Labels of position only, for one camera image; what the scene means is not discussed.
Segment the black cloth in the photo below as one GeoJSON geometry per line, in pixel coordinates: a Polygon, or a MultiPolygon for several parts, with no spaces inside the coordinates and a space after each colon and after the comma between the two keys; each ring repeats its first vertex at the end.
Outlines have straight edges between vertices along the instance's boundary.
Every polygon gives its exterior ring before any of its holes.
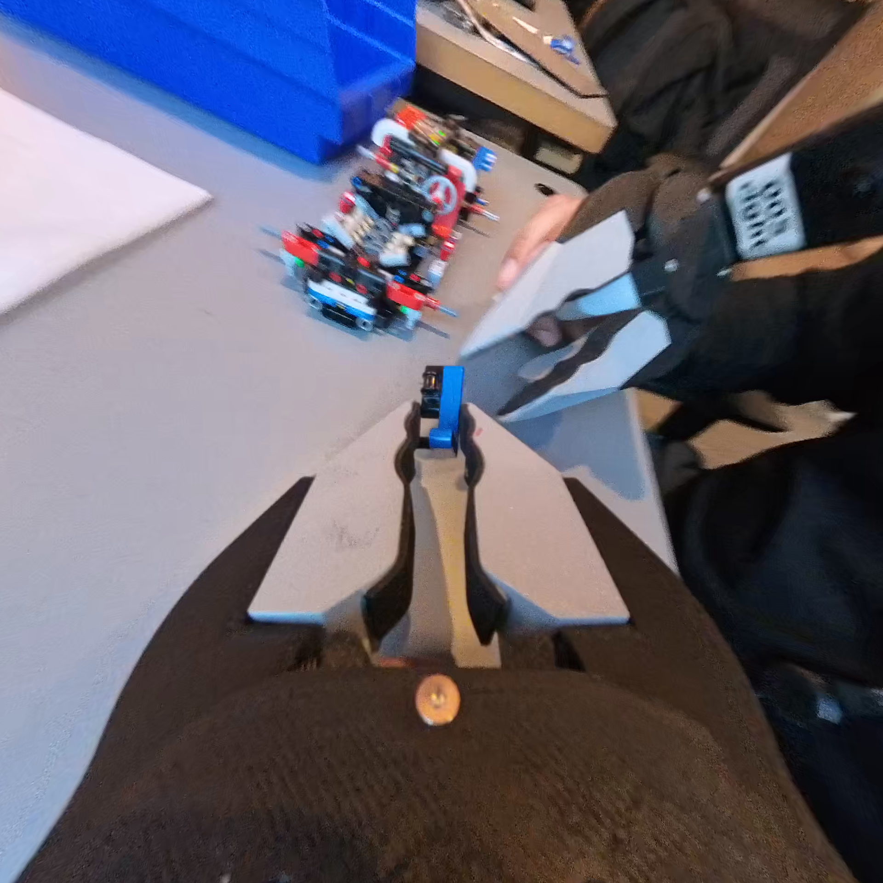
{"type": "Polygon", "coordinates": [[[594,190],[662,154],[716,167],[866,8],[839,1],[575,3],[617,127],[574,179],[594,190]]]}

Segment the blue L-shaped toy beam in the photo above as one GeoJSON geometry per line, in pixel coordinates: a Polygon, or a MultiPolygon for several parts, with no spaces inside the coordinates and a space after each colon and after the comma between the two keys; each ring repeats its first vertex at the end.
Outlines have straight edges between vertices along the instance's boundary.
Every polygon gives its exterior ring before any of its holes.
{"type": "Polygon", "coordinates": [[[463,404],[464,369],[445,366],[440,416],[428,430],[428,447],[448,450],[453,456],[459,452],[461,409],[463,404]]]}

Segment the partly built toy car chassis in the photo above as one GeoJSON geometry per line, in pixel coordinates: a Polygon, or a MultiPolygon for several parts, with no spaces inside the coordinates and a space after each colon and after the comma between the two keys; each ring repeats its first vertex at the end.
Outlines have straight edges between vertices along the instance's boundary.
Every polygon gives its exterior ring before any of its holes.
{"type": "Polygon", "coordinates": [[[458,115],[402,99],[357,146],[367,165],[317,224],[264,231],[304,302],[361,335],[412,333],[458,312],[437,291],[470,221],[497,223],[482,185],[497,162],[458,115]]]}

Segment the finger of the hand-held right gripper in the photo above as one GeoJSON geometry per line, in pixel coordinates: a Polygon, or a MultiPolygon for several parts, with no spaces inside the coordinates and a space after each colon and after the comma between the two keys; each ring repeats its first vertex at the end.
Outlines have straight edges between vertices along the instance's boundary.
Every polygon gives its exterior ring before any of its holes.
{"type": "Polygon", "coordinates": [[[654,312],[603,317],[573,342],[520,368],[525,384],[497,417],[502,423],[536,419],[622,390],[670,343],[667,322],[654,312]]]}
{"type": "Polygon", "coordinates": [[[556,241],[496,300],[459,355],[469,359],[519,336],[536,319],[554,314],[576,292],[597,292],[631,269],[635,235],[620,210],[580,234],[556,241]]]}

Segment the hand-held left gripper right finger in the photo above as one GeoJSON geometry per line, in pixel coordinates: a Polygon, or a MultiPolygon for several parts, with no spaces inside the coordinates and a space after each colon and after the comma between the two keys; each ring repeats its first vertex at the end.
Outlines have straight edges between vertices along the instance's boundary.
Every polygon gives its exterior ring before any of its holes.
{"type": "Polygon", "coordinates": [[[558,469],[471,403],[461,407],[459,441],[466,603],[480,643],[627,624],[630,612],[558,469]]]}

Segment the wooden table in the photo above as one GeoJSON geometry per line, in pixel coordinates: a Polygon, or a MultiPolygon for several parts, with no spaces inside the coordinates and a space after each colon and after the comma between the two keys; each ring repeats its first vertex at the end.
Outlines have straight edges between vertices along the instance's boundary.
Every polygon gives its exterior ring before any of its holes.
{"type": "Polygon", "coordinates": [[[436,92],[448,101],[470,107],[488,104],[493,113],[520,120],[532,134],[557,138],[584,153],[599,153],[617,121],[565,3],[537,2],[535,11],[514,2],[499,6],[538,28],[540,36],[573,37],[580,63],[566,66],[585,74],[585,95],[478,34],[458,28],[443,15],[438,2],[418,2],[416,7],[416,60],[423,80],[428,82],[431,76],[439,80],[436,92]]]}

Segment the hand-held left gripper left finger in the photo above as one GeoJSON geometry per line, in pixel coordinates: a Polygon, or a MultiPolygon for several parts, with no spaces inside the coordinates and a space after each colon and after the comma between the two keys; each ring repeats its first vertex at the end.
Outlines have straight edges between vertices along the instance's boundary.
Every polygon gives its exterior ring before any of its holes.
{"type": "Polygon", "coordinates": [[[247,610],[252,621],[318,626],[380,646],[413,596],[419,437],[419,405],[404,403],[306,484],[247,610]]]}

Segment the blue plastic bin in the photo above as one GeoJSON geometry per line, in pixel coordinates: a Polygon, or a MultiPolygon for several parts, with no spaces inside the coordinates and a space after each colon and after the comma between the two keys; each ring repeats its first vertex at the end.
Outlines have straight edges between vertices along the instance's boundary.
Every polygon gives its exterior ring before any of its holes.
{"type": "Polygon", "coordinates": [[[414,1],[3,1],[2,13],[323,164],[406,94],[414,1]]]}

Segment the open building instruction booklet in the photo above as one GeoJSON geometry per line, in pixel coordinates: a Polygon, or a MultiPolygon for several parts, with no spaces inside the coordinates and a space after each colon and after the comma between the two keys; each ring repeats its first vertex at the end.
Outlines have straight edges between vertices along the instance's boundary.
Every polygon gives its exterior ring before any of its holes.
{"type": "Polygon", "coordinates": [[[211,200],[2,91],[2,314],[211,200]]]}

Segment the person's right hand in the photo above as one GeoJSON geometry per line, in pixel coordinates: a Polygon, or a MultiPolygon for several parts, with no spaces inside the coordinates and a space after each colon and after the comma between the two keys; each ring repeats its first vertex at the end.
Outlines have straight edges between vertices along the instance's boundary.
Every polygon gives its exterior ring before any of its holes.
{"type": "Polygon", "coordinates": [[[513,238],[495,280],[495,290],[502,293],[565,230],[585,202],[585,194],[547,196],[534,215],[513,238]]]}

